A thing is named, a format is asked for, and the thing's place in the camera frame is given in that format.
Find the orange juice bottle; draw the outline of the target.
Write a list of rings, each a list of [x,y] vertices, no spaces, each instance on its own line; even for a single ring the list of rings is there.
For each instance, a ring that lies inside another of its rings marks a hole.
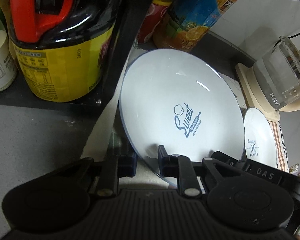
[[[191,51],[237,0],[174,0],[153,33],[157,48]]]

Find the black metal spice rack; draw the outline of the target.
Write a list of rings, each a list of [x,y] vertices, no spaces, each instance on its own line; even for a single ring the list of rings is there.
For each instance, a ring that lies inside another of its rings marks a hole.
[[[102,77],[98,85],[85,96],[69,102],[43,100],[30,90],[11,39],[12,15],[10,0],[0,0],[0,20],[9,40],[9,50],[17,68],[11,85],[0,92],[0,105],[65,111],[77,115],[101,113],[120,88],[120,77],[130,49],[153,0],[116,0],[116,17],[108,50],[102,62]]]

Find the small white Bakery plate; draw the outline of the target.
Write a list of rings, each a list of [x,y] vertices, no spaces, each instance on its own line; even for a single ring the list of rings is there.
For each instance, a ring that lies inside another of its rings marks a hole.
[[[245,155],[248,159],[264,165],[277,167],[277,150],[273,132],[268,120],[256,108],[244,113]]]

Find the large white Sweet Bakery plate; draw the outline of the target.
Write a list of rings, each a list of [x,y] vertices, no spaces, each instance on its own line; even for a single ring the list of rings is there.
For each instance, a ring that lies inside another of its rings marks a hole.
[[[205,61],[174,49],[145,52],[129,65],[119,99],[126,136],[159,174],[159,146],[200,162],[221,151],[240,159],[243,116],[226,81]]]

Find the red soda can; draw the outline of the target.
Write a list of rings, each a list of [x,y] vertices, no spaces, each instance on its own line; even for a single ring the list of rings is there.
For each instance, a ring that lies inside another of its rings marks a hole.
[[[137,35],[138,43],[146,43],[154,33],[172,0],[153,0]]]

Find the glass electric kettle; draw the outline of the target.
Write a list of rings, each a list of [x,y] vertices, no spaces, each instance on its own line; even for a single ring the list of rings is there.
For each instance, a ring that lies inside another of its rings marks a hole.
[[[279,43],[256,61],[253,74],[267,112],[300,110],[300,50],[290,38],[280,36]]]

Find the patterned white table cloth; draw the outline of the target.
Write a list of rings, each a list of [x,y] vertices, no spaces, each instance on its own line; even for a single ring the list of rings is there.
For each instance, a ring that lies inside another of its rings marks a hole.
[[[91,157],[95,161],[102,161],[107,152],[125,155],[134,151],[128,142],[119,111],[116,108],[118,100],[119,89],[117,88],[114,98],[111,99],[93,127],[83,148],[81,158]],[[270,121],[269,127],[272,130],[276,145],[277,168],[288,172],[287,150],[280,123]],[[147,189],[174,188],[173,185],[169,185],[153,173],[140,159],[137,164],[136,176],[133,178],[121,178],[119,184],[121,187],[129,189],[138,189],[141,187]]]

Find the cream kettle base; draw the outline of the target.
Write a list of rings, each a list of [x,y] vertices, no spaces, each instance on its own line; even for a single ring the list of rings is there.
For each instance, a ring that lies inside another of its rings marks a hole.
[[[253,67],[248,68],[245,65],[238,63],[235,66],[237,76],[239,78],[243,94],[248,107],[259,109],[268,121],[279,121],[281,112],[294,112],[300,110],[300,98],[294,102],[275,110],[262,92],[257,79],[255,77]]]

